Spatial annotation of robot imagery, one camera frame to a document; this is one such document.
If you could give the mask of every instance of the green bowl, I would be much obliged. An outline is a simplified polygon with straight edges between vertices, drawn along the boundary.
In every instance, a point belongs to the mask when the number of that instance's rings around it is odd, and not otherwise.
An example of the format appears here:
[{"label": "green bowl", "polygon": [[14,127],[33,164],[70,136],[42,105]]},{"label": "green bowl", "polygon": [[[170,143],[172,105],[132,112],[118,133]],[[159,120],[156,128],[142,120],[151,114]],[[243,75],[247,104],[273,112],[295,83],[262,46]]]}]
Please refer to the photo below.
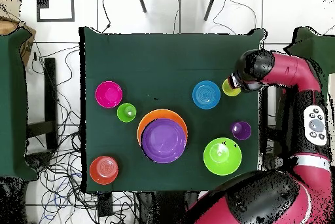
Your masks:
[{"label": "green bowl", "polygon": [[203,161],[210,172],[225,176],[238,169],[242,152],[238,144],[229,138],[217,138],[206,146]]},{"label": "green bowl", "polygon": [[118,118],[125,123],[132,121],[136,116],[136,108],[130,103],[123,103],[116,112]]}]

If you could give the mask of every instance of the blue bowl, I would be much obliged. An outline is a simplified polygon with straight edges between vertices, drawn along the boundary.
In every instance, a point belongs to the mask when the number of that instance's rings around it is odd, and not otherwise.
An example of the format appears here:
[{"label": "blue bowl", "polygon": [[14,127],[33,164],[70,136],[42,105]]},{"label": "blue bowl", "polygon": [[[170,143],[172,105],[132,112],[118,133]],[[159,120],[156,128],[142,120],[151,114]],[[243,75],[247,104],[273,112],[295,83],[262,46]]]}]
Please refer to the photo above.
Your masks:
[{"label": "blue bowl", "polygon": [[201,109],[212,109],[220,101],[220,88],[213,81],[201,81],[192,93],[193,102]]}]

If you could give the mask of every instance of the green tablecloth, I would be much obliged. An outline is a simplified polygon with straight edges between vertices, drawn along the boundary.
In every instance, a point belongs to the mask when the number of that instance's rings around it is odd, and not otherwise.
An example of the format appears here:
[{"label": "green tablecloth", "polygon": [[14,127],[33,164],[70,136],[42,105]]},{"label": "green tablecloth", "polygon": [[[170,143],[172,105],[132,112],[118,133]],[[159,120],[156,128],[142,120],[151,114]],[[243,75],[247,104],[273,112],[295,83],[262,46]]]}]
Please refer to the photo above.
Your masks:
[{"label": "green tablecloth", "polygon": [[[258,94],[228,97],[221,87],[236,60],[245,51],[259,48],[262,29],[252,35],[102,35],[89,28],[80,28],[79,33],[84,42],[80,66],[86,70],[82,86],[86,89],[86,118],[82,117],[82,122],[86,120],[86,191],[206,191],[256,170]],[[213,81],[221,90],[219,104],[210,110],[192,101],[194,86],[203,80]],[[136,106],[132,122],[119,121],[117,108],[97,104],[95,91],[103,81],[118,83],[123,91],[121,103]],[[140,120],[162,108],[178,113],[188,127],[186,150],[170,164],[150,161],[137,142]],[[229,176],[216,176],[205,167],[203,150],[215,138],[235,140],[230,132],[234,121],[249,122],[253,133],[238,141],[243,154],[240,167]],[[118,177],[109,185],[95,183],[89,174],[91,162],[101,155],[114,157],[119,165]]]}]

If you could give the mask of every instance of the bowl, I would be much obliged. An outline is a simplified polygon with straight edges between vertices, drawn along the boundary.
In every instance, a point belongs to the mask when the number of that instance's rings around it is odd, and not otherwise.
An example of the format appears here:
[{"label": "bowl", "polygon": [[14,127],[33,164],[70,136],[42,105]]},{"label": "bowl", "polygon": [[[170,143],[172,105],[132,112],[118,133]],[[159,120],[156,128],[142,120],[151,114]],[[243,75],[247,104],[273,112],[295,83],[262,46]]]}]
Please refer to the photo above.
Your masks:
[{"label": "bowl", "polygon": [[91,178],[100,185],[112,183],[118,175],[116,160],[108,156],[100,156],[90,165]]},{"label": "bowl", "polygon": [[154,162],[169,163],[177,160],[186,146],[185,133],[171,119],[156,119],[142,133],[142,150]]},{"label": "bowl", "polygon": [[118,118],[125,123],[132,121],[136,116],[136,108],[130,103],[123,103],[116,112]]},{"label": "bowl", "polygon": [[229,175],[241,164],[241,149],[229,138],[217,138],[206,146],[203,161],[210,172],[220,176]]},{"label": "bowl", "polygon": [[137,128],[137,140],[139,142],[139,145],[141,145],[141,135],[145,127],[153,120],[160,118],[171,119],[178,123],[183,129],[187,141],[187,127],[184,120],[176,112],[170,111],[169,109],[156,109],[147,113],[139,123],[139,126]]},{"label": "bowl", "polygon": [[240,92],[241,92],[241,88],[232,88],[228,82],[228,79],[225,79],[223,84],[222,84],[222,90],[223,92],[230,96],[230,97],[234,97],[237,96]]},{"label": "bowl", "polygon": [[212,81],[201,81],[193,88],[192,99],[201,109],[212,109],[220,101],[219,87]]},{"label": "bowl", "polygon": [[230,130],[238,140],[247,140],[251,136],[251,126],[245,121],[234,122]]},{"label": "bowl", "polygon": [[100,106],[110,109],[116,107],[122,99],[122,89],[113,81],[104,81],[96,89],[96,100]]}]

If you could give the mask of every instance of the red bowl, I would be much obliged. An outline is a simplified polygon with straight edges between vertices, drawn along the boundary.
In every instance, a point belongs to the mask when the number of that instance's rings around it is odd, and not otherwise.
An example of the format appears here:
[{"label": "red bowl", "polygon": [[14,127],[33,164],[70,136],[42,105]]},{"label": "red bowl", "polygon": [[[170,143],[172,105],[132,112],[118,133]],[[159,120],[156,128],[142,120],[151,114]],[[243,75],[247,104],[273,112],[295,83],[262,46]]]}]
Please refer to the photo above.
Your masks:
[{"label": "red bowl", "polygon": [[118,164],[112,157],[101,156],[90,165],[91,178],[100,185],[108,185],[118,175]]}]

